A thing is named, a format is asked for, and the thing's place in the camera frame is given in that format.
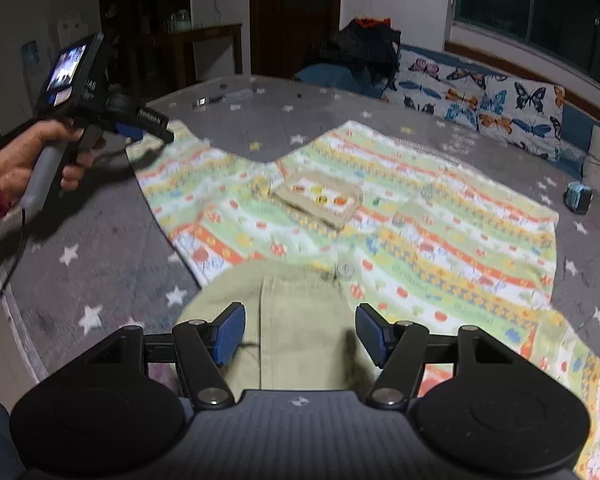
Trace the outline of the person's left hand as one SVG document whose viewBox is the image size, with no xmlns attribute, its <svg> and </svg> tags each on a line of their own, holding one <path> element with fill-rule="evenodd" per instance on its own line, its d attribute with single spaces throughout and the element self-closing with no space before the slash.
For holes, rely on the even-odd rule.
<svg viewBox="0 0 600 480">
<path fill-rule="evenodd" d="M 76 128 L 70 119 L 58 122 L 36 122 L 15 140 L 0 150 L 0 189 L 9 206 L 23 196 L 34 165 L 43 148 L 55 141 L 78 142 L 84 130 Z"/>
</svg>

